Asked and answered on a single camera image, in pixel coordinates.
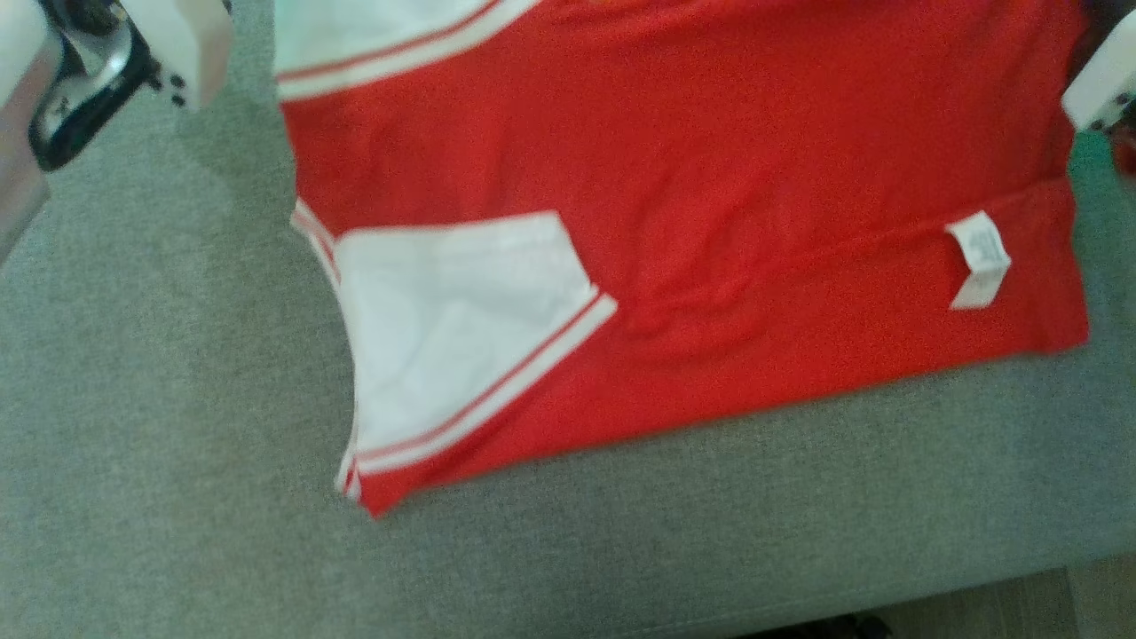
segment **gray cushion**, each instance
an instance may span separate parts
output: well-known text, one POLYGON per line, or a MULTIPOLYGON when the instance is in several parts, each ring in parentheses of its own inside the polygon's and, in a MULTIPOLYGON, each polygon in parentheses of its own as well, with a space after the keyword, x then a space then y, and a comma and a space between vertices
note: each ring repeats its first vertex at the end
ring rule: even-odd
POLYGON ((286 224, 270 25, 239 2, 215 108, 141 96, 0 271, 0 636, 725 637, 1136 548, 1136 198, 1096 139, 1091 347, 370 521, 332 488, 351 368, 286 224))

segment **clothing tag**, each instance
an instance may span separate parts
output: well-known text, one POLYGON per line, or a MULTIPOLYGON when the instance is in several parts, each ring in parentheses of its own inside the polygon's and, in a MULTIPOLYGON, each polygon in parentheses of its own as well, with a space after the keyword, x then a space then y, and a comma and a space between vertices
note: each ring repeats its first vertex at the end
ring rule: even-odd
POLYGON ((946 227, 962 248, 970 276, 951 302, 952 310, 986 308, 994 301, 1002 279, 1010 269, 1010 256, 994 221, 980 210, 946 227))

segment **gray fabric surface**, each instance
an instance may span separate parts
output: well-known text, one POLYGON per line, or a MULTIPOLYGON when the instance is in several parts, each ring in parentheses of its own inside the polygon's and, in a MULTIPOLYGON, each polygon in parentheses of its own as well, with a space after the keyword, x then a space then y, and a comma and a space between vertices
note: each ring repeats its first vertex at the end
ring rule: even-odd
POLYGON ((0 271, 0 637, 725 637, 1136 548, 1136 198, 1075 173, 1093 345, 524 465, 371 522, 287 229, 272 6, 141 97, 0 271))

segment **red fabric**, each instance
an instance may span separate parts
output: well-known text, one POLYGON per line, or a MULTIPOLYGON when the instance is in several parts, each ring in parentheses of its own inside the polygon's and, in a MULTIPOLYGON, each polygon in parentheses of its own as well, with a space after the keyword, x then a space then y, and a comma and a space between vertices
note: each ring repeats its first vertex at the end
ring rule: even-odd
POLYGON ((620 304, 375 514, 523 459, 1087 338, 1052 0, 546 0, 457 57, 285 102, 336 236, 556 209, 620 304), (1013 266, 987 309, 944 226, 1013 266))

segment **gray upholstery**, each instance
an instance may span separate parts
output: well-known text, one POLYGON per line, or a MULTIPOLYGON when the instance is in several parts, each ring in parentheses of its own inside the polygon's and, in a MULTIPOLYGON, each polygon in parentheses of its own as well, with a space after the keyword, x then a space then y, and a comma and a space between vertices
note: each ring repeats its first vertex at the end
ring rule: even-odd
POLYGON ((727 637, 1136 548, 1136 197, 1077 150, 1093 342, 507 472, 373 522, 286 224, 272 5, 0 271, 0 637, 727 637))

